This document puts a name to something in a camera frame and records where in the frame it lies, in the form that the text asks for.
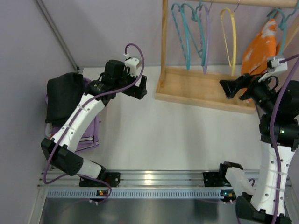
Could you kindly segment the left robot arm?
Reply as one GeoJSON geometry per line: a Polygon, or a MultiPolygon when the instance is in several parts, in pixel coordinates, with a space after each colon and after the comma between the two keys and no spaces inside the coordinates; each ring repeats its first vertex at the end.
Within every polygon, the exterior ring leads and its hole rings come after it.
{"type": "Polygon", "coordinates": [[[50,184],[47,172],[52,165],[63,171],[64,176],[78,175],[108,185],[104,181],[106,169],[75,152],[88,126],[117,93],[124,93],[136,99],[142,99],[147,94],[147,77],[142,74],[143,70],[143,60],[135,57],[128,57],[124,62],[109,60],[106,63],[104,72],[98,79],[88,84],[67,121],[52,138],[45,138],[41,142],[41,148],[47,159],[43,174],[45,184],[50,184]]]}

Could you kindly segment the teal hanger with garment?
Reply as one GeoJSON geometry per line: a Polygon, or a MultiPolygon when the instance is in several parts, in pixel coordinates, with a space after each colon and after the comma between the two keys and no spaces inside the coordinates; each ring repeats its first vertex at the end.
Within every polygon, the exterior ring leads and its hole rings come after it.
{"type": "Polygon", "coordinates": [[[281,8],[274,8],[268,13],[267,17],[269,19],[275,19],[278,14],[281,15],[281,21],[278,23],[278,28],[282,32],[282,38],[276,46],[277,56],[283,54],[283,51],[292,42],[292,40],[299,31],[299,8],[294,8],[294,10],[287,16],[284,14],[281,8]],[[293,15],[296,15],[296,18],[291,23],[291,25],[288,26],[287,22],[293,15]]]}

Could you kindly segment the lilac plastic hanger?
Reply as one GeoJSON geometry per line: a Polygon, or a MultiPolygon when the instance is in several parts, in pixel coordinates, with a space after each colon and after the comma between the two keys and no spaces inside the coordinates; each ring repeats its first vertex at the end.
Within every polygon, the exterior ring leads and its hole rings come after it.
{"type": "Polygon", "coordinates": [[[205,5],[202,4],[200,7],[200,15],[201,15],[201,11],[202,9],[205,10],[205,16],[206,16],[206,36],[205,36],[205,60],[204,61],[204,65],[203,67],[203,73],[206,74],[207,73],[207,67],[208,67],[208,59],[209,59],[209,44],[210,44],[210,16],[209,16],[209,8],[205,5]]]}

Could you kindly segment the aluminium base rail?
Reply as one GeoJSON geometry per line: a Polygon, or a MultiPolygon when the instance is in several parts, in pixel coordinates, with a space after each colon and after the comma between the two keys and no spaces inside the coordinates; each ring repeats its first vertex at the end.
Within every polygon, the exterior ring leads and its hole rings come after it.
{"type": "MultiPolygon", "coordinates": [[[[196,188],[204,187],[208,178],[204,173],[213,172],[211,170],[111,170],[109,172],[120,173],[120,177],[109,180],[108,183],[112,187],[118,188],[196,188]]],[[[48,171],[47,181],[62,175],[63,172],[54,169],[48,171]]],[[[255,185],[258,183],[258,170],[245,170],[245,176],[248,179],[255,179],[255,185]]],[[[75,188],[79,187],[83,180],[79,176],[64,176],[52,184],[45,185],[43,183],[43,172],[39,177],[38,187],[51,188],[75,188]]]]}

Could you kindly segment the blue plastic hanger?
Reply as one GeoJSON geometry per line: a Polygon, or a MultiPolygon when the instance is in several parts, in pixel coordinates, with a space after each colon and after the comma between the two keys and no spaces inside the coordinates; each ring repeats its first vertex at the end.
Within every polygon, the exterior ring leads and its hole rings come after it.
{"type": "Polygon", "coordinates": [[[187,22],[186,22],[184,5],[181,5],[179,3],[173,3],[171,6],[171,14],[172,14],[173,21],[175,23],[180,46],[181,46],[181,49],[183,52],[185,66],[186,66],[186,69],[189,70],[190,62],[191,62],[191,55],[190,55],[190,43],[189,43],[189,31],[188,31],[188,26],[187,26],[187,22]],[[181,19],[182,19],[182,24],[183,24],[182,31],[180,31],[180,28],[178,25],[178,20],[176,18],[176,11],[179,12],[181,19]]]}

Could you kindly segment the grey corner frame profile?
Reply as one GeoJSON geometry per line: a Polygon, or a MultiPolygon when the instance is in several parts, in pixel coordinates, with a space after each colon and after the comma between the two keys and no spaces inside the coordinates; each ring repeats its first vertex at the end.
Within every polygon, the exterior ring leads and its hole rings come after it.
{"type": "Polygon", "coordinates": [[[75,71],[79,70],[79,67],[77,65],[77,63],[75,62],[73,56],[71,55],[71,52],[66,44],[66,42],[64,41],[59,29],[57,28],[54,20],[52,19],[46,5],[44,4],[44,2],[42,0],[34,0],[34,3],[36,4],[36,6],[38,7],[39,11],[41,12],[42,16],[44,17],[46,23],[48,24],[51,32],[53,33],[55,39],[57,40],[61,50],[63,51],[63,53],[65,54],[66,58],[68,59],[68,61],[70,62],[72,68],[75,71]]]}

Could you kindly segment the yellow plastic hanger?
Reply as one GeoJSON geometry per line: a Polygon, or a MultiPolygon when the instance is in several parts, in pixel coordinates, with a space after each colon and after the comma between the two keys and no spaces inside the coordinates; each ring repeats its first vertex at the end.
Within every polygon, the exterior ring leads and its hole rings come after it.
{"type": "Polygon", "coordinates": [[[226,53],[228,58],[228,65],[231,68],[231,76],[233,77],[235,75],[236,56],[237,56],[237,35],[236,35],[235,14],[231,9],[226,7],[221,10],[220,17],[221,17],[221,28],[223,31],[224,43],[225,43],[225,48],[226,48],[226,53]],[[232,55],[229,54],[228,38],[226,36],[226,28],[224,25],[224,16],[226,13],[229,15],[231,21],[232,31],[231,31],[230,41],[232,46],[232,50],[231,50],[232,55]]]}

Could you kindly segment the purple garment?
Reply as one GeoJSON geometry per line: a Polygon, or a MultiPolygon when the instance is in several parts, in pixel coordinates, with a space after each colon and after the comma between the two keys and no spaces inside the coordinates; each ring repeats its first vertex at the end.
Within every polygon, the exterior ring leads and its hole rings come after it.
{"type": "MultiPolygon", "coordinates": [[[[91,80],[84,76],[83,79],[84,79],[84,88],[85,88],[91,82],[91,80]]],[[[47,94],[45,96],[45,102],[46,105],[48,106],[47,94]]],[[[92,122],[90,122],[88,128],[85,130],[82,137],[80,138],[76,149],[77,152],[83,152],[85,150],[94,149],[99,145],[99,137],[98,137],[99,125],[100,125],[100,120],[99,117],[96,116],[92,120],[92,122]]],[[[56,134],[61,127],[53,126],[53,135],[56,134]]]]}

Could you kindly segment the black trousers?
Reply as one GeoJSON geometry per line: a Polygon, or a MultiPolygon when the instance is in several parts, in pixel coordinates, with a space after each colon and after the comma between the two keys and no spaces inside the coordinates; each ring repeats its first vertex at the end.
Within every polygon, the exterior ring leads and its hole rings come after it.
{"type": "Polygon", "coordinates": [[[61,127],[72,115],[84,91],[83,75],[75,72],[63,74],[47,82],[46,123],[61,127]]]}

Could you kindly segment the orange white garment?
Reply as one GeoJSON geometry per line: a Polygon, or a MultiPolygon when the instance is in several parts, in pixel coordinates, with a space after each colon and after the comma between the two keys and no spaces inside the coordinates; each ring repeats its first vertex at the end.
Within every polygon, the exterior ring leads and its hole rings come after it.
{"type": "Polygon", "coordinates": [[[279,44],[276,39],[277,23],[268,20],[258,31],[242,56],[241,74],[263,74],[267,69],[267,59],[278,54],[279,44]]]}

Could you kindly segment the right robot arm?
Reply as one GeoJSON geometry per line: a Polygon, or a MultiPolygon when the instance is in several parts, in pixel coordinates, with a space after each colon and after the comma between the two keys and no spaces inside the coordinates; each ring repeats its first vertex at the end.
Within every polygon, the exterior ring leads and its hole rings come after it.
{"type": "Polygon", "coordinates": [[[277,91],[270,78],[245,74],[235,80],[221,80],[227,98],[244,89],[240,100],[253,100],[264,112],[259,124],[263,144],[258,183],[252,186],[238,163],[223,162],[219,172],[236,194],[238,220],[261,224],[289,224],[284,193],[290,162],[299,147],[299,83],[286,81],[277,91]]]}

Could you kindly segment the wooden clothes rack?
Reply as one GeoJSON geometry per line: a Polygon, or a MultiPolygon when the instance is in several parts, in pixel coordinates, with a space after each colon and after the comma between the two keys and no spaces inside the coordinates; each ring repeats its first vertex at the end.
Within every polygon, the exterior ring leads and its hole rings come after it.
{"type": "Polygon", "coordinates": [[[166,65],[168,11],[168,1],[164,0],[162,2],[161,73],[155,98],[231,112],[254,113],[256,109],[252,101],[225,97],[220,80],[235,80],[235,76],[213,72],[204,74],[201,70],[187,70],[166,65]]]}

